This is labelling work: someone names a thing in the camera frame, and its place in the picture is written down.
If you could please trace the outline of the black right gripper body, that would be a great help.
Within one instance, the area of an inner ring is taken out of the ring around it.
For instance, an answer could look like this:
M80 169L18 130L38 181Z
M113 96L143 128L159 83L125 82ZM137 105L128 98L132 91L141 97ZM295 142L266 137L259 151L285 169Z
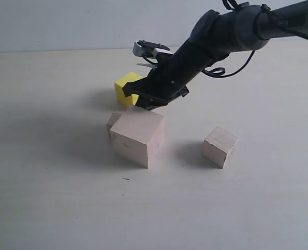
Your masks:
M153 101L169 103L204 68L225 59L227 53L207 50L187 39L166 61L147 76L146 94Z

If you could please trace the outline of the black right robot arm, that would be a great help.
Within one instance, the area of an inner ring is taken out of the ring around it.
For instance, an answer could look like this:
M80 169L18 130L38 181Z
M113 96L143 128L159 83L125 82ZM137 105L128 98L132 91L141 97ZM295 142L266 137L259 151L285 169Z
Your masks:
M276 38L308 40L308 1L275 10L247 2L225 1L224 5L227 13L208 10L175 52L162 44L136 41L133 54L147 60L152 69L146 77L126 83L123 95L137 95L136 105L146 110L164 107L186 96L187 84L199 73L224 78L224 69L212 66L231 53L254 54Z

